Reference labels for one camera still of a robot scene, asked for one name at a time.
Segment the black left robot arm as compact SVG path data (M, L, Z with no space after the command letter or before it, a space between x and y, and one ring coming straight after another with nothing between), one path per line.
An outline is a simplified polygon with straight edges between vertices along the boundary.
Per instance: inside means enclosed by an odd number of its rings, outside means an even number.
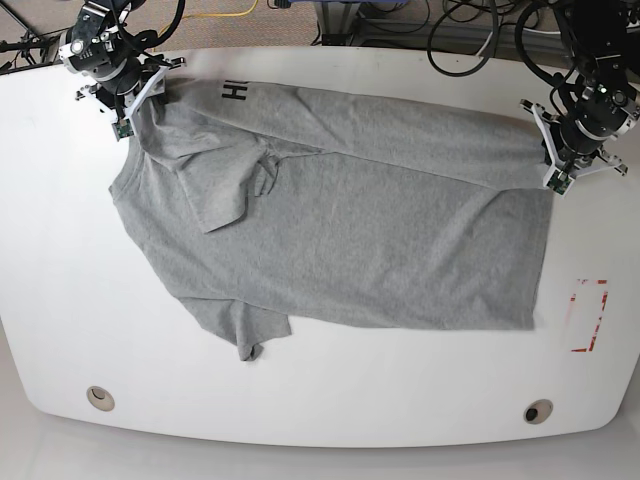
M552 5L561 40L578 77L562 87L567 113L559 135L577 156L590 156L639 121L639 91L627 72L639 72L639 34L627 26L639 15L637 1L556 1Z

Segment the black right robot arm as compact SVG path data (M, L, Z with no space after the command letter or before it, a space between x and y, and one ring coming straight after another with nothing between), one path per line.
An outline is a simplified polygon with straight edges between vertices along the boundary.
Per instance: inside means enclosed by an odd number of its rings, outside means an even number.
M177 3L174 17L162 33L147 29L136 34L126 30L126 17L143 5L141 1L86 1L76 23L61 37L59 57L74 74L97 82L96 97L117 115L124 116L125 98L139 93L160 68L171 63L149 51L165 43L177 29L185 3Z

